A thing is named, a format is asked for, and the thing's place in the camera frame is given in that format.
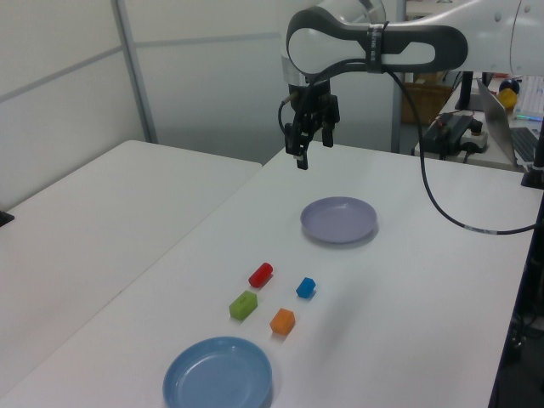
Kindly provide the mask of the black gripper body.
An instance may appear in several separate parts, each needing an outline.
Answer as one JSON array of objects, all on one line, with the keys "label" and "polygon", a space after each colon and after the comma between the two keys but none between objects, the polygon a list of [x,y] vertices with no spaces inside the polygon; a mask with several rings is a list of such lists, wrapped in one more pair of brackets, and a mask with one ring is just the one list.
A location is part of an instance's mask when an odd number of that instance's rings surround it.
[{"label": "black gripper body", "polygon": [[335,126],[340,122],[337,96],[332,94],[329,82],[318,82],[312,86],[288,85],[290,94],[295,94],[291,107],[295,112],[293,122],[304,122],[306,118],[318,117],[319,124],[326,122]]}]

